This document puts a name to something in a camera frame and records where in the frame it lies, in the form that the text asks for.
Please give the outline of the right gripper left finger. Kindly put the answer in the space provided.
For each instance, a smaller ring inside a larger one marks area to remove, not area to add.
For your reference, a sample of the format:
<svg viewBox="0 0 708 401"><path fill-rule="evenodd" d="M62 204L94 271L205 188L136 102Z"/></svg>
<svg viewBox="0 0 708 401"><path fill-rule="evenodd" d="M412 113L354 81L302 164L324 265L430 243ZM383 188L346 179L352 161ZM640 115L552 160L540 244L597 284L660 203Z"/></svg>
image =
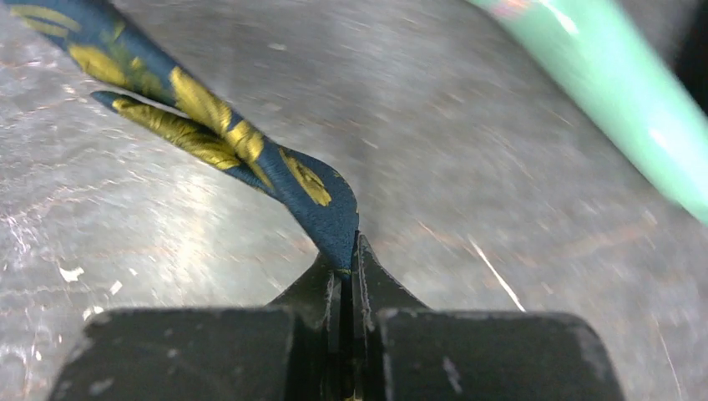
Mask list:
<svg viewBox="0 0 708 401"><path fill-rule="evenodd" d="M332 308L319 256L262 307L118 308L85 324L52 400L338 400Z"/></svg>

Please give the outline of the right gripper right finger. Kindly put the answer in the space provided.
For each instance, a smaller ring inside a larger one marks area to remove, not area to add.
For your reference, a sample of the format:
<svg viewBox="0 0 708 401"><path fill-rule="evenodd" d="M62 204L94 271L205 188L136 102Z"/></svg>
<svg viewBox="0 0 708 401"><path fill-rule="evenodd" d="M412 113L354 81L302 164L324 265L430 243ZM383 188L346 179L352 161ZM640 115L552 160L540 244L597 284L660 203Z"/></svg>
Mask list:
<svg viewBox="0 0 708 401"><path fill-rule="evenodd" d="M597 332L566 312L436 311L357 237L351 276L366 400L622 400Z"/></svg>

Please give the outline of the navy yellow floral tie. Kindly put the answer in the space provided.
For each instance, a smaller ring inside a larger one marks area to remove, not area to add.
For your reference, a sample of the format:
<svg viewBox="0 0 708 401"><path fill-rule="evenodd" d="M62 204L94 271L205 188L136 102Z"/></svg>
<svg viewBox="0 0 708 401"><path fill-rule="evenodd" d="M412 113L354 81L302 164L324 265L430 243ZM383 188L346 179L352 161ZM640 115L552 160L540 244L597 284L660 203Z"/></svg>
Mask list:
<svg viewBox="0 0 708 401"><path fill-rule="evenodd" d="M112 112L283 204L317 249L350 274L357 200L331 166L268 138L108 1L11 1L8 8L109 85Z"/></svg>

